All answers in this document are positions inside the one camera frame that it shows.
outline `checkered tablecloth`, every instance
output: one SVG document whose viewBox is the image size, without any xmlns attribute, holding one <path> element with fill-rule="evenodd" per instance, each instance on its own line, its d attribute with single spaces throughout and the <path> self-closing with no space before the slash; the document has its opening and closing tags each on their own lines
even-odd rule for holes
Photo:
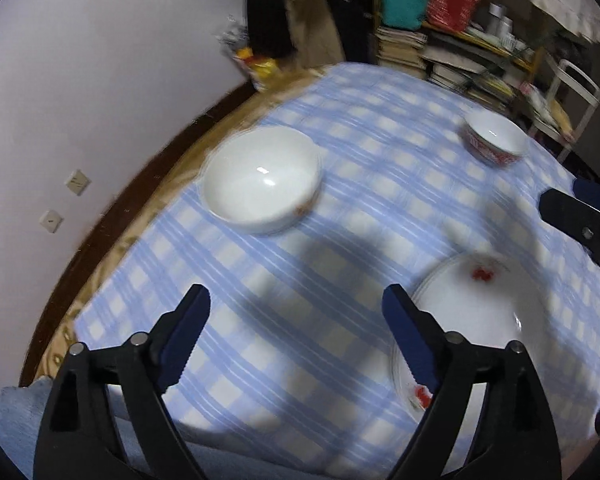
<svg viewBox="0 0 600 480">
<path fill-rule="evenodd" d="M 76 320 L 90 348 L 122 343 L 172 310 L 192 283 L 212 313 L 165 402 L 197 441 L 338 478 L 384 478 L 416 424 L 390 381 L 382 290 L 413 292 L 462 251 L 519 260 L 546 298 L 548 351 L 536 363 L 563 448 L 600 403 L 600 270 L 536 211 L 573 177 L 532 142 L 490 168 L 456 133 L 477 105 L 389 69 L 341 64 L 262 124 L 321 147 L 315 210 L 282 234 L 216 221 L 195 184 L 133 245 Z"/>
</svg>

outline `metal screw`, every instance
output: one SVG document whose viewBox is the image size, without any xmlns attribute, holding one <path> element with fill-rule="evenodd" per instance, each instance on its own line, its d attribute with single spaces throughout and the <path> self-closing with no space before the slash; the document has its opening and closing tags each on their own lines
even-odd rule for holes
<svg viewBox="0 0 600 480">
<path fill-rule="evenodd" d="M 511 348 L 516 354 L 522 354 L 522 352 L 525 351 L 525 346 L 516 339 L 509 342 L 509 348 Z"/>
<path fill-rule="evenodd" d="M 453 330 L 451 332 L 447 332 L 445 337 L 447 341 L 454 345 L 459 345 L 464 341 L 464 336 L 459 332 L 454 332 Z"/>
<path fill-rule="evenodd" d="M 69 346 L 69 354 L 71 354 L 71 355 L 81 354 L 85 348 L 86 348 L 86 346 L 84 345 L 84 343 L 74 343 L 71 346 Z"/>
<path fill-rule="evenodd" d="M 133 346 L 140 346 L 147 342 L 149 335 L 147 332 L 136 332 L 131 336 L 131 344 Z"/>
</svg>

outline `wall socket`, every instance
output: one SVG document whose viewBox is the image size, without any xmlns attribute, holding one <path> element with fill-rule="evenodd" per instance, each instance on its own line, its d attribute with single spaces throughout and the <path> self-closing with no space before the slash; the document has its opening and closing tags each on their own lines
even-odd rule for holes
<svg viewBox="0 0 600 480">
<path fill-rule="evenodd" d="M 77 196 L 80 196 L 90 183 L 91 180 L 83 172 L 75 170 L 64 184 Z"/>
<path fill-rule="evenodd" d="M 60 227 L 62 220 L 64 220 L 64 218 L 60 216 L 60 213 L 58 213 L 58 211 L 53 211 L 52 209 L 50 209 L 40 217 L 39 222 L 43 228 L 45 228 L 47 231 L 53 234 Z"/>
</svg>

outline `tablecloth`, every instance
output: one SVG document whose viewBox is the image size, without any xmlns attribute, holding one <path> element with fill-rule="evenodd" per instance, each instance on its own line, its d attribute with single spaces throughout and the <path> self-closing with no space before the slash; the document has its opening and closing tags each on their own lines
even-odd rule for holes
<svg viewBox="0 0 600 480">
<path fill-rule="evenodd" d="M 413 292 L 463 251 L 519 260 L 546 303 L 535 363 L 563 449 L 592 431 L 600 403 L 600 270 L 536 211 L 573 180 L 541 146 L 505 169 L 458 137 L 470 101 L 411 76 L 343 63 L 261 124 L 309 135 L 322 193 L 295 227 L 238 234 L 185 188 L 133 245 L 75 322 L 90 348 L 122 343 L 193 283 L 210 320 L 165 403 L 208 446 L 338 478 L 384 478 L 416 424 L 388 369 L 382 290 Z M 462 455 L 462 442 L 452 457 Z"/>
</svg>

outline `red bag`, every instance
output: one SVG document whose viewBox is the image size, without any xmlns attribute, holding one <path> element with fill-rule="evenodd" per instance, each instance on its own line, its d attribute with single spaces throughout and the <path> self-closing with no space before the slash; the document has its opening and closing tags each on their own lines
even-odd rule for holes
<svg viewBox="0 0 600 480">
<path fill-rule="evenodd" d="M 429 0 L 427 19 L 431 25 L 451 32 L 464 32 L 480 0 Z"/>
</svg>

